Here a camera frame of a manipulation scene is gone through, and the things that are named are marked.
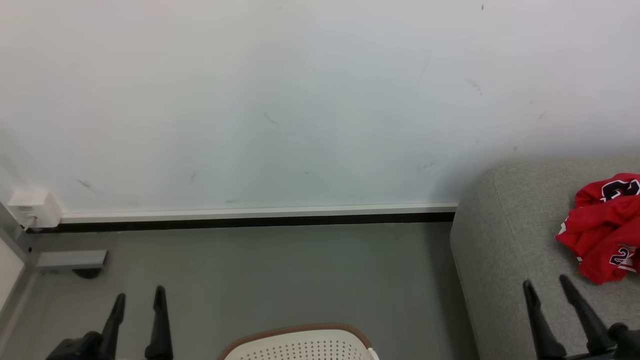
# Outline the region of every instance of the perforated chair back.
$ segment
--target perforated chair back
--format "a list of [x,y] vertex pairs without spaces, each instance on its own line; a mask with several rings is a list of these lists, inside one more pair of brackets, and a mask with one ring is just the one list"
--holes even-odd
[[303,325],[248,336],[231,344],[219,360],[379,360],[356,328]]

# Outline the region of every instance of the black robotic claw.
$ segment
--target black robotic claw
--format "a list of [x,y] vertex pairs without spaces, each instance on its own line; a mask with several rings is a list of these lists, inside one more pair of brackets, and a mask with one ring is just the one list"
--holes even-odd
[[156,288],[154,299],[154,329],[151,332],[151,344],[145,349],[145,357],[149,360],[172,360],[173,347],[171,344],[171,331],[169,330],[169,313],[166,308],[166,295],[164,288]]
[[[47,360],[114,360],[118,346],[118,330],[124,319],[126,296],[119,294],[102,334],[87,332],[82,338],[65,339],[47,356]],[[172,360],[173,351],[169,332],[169,314],[164,288],[158,286],[154,299],[156,318],[145,357],[149,360]]]
[[560,275],[560,283],[567,301],[573,305],[580,324],[587,336],[588,354],[566,357],[566,351],[553,335],[545,316],[540,309],[538,294],[530,281],[522,284],[527,301],[527,312],[538,359],[571,360],[639,360],[640,331],[629,331],[624,324],[616,323],[609,328],[596,315],[589,303],[580,295],[578,289],[566,275]]

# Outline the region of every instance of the gray fabric upholstery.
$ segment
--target gray fabric upholstery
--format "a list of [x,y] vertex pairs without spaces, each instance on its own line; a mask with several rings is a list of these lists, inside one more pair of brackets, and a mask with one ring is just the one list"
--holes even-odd
[[569,355],[586,352],[586,338],[560,274],[570,276],[607,326],[625,322],[640,329],[640,275],[594,285],[554,238],[575,193],[619,172],[640,173],[640,157],[521,161],[489,170],[464,196],[451,248],[482,359],[536,358],[522,294],[526,279]]

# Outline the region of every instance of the black wheel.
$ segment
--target black wheel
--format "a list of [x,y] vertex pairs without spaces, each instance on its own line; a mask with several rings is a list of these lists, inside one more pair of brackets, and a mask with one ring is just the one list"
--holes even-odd
[[72,271],[75,272],[76,275],[82,277],[83,279],[94,279],[100,274],[102,269],[101,268],[96,268],[96,269],[73,269]]

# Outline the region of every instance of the white wall socket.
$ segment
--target white wall socket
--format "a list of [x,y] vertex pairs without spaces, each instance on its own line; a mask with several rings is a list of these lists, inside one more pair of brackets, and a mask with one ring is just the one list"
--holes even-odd
[[46,190],[16,191],[6,207],[22,226],[26,226],[29,218],[36,217],[32,227],[56,227],[62,217],[62,209]]

